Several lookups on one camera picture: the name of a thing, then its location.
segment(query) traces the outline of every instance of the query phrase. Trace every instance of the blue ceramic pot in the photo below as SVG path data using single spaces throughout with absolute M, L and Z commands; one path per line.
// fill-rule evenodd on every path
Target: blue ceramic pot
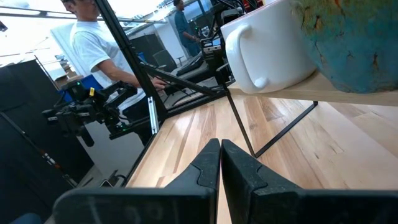
M 339 90 L 398 88 L 397 0 L 293 0 L 309 56 Z

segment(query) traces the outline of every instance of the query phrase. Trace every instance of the light wood surface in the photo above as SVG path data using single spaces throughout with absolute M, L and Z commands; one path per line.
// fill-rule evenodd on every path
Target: light wood surface
M 255 151 L 312 102 L 234 96 Z M 259 161 L 305 189 L 397 189 L 398 108 L 320 104 Z M 164 187 L 211 138 L 248 152 L 226 98 L 168 119 L 127 187 Z M 218 223 L 231 223 L 220 182 Z
M 254 151 L 311 101 L 234 96 Z M 319 105 L 260 158 L 305 189 L 398 189 L 398 108 Z
M 249 95 L 243 92 L 237 83 L 232 84 L 228 88 L 232 95 Z M 320 72 L 315 72 L 306 80 L 283 90 L 250 95 L 296 100 L 398 106 L 398 91 L 372 94 L 345 93 L 333 87 L 333 85 Z

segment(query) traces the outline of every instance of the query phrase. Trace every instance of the white t-shirt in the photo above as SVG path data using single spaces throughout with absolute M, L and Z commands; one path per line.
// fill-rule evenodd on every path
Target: white t-shirt
M 115 82 L 98 69 L 97 64 L 104 60 L 111 59 L 118 68 L 133 75 L 126 58 L 105 25 L 98 22 L 77 22 L 70 32 L 70 45 L 103 88 Z M 137 94 L 126 99 L 119 106 L 119 110 L 128 108 L 143 97 L 145 97 L 144 90 L 138 88 Z

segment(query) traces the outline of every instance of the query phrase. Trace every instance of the person in blue shirt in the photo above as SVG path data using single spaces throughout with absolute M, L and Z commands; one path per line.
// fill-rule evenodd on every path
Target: person in blue shirt
M 177 8 L 177 12 L 174 16 L 175 26 L 177 27 L 178 35 L 180 36 L 181 44 L 188 50 L 189 54 L 194 57 L 199 54 L 199 41 L 191 27 L 189 26 L 187 19 L 183 13 L 184 2 L 182 0 L 174 0 L 174 6 Z

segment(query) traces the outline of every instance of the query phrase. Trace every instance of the white mug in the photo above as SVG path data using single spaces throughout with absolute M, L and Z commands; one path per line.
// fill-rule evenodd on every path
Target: white mug
M 316 69 L 290 4 L 291 0 L 274 1 L 221 27 L 229 66 L 242 91 L 281 90 Z

